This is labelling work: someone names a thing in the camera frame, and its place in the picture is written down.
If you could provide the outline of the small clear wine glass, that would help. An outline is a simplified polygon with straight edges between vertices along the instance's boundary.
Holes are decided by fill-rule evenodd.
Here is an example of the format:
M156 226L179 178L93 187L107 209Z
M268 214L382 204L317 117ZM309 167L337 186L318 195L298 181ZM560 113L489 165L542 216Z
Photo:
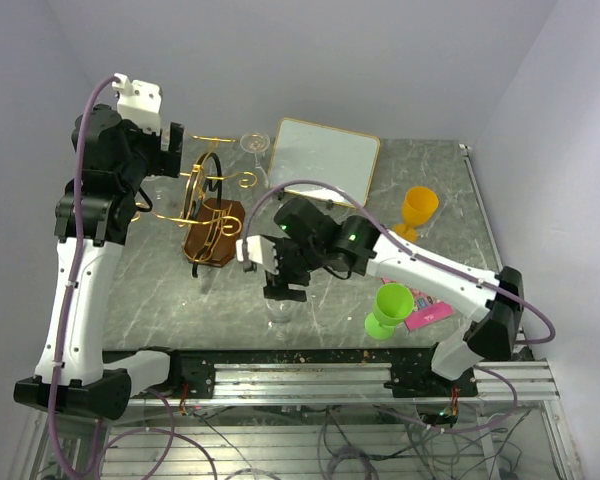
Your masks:
M254 168L265 189L269 188L269 177L262 164L270 146L270 137L263 133L247 133L240 139L240 146L254 157Z

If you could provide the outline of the orange plastic goblet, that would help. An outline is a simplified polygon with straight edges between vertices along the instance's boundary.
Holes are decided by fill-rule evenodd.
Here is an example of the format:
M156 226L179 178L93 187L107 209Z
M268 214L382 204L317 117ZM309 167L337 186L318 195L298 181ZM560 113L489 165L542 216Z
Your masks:
M401 222L391 227L391 230L408 242L417 240L416 229L426 224L439 206L436 193L424 186L410 188L404 197L401 207Z

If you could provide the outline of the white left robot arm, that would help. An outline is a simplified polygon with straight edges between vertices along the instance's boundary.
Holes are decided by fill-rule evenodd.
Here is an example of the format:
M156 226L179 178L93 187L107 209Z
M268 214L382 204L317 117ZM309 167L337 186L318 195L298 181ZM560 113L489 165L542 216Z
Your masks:
M99 104L78 117L72 142L82 155L81 184L68 183L55 208L58 276L46 344L31 377L14 387L15 402L83 418L117 420L130 398L152 388L172 397L183 387L180 355L143 347L112 363L103 331L114 274L135 200L149 176L179 173L184 128L142 127Z

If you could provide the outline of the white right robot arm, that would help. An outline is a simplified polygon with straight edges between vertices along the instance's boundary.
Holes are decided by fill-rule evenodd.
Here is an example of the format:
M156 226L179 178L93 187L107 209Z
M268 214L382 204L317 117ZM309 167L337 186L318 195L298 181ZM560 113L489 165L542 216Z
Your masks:
M346 280L351 275L385 279L375 315L366 323L372 336L388 335L390 324L409 313L399 297L415 289L449 304L469 321L433 349L420 373L422 387L439 396L465 370L482 360L508 361L523 313L521 273L505 266L499 272L469 267L421 249L370 219L353 215L338 223L310 201L294 198L274 216L283 236L256 235L240 252L266 272L263 293L278 301L303 302L303 287L322 269Z

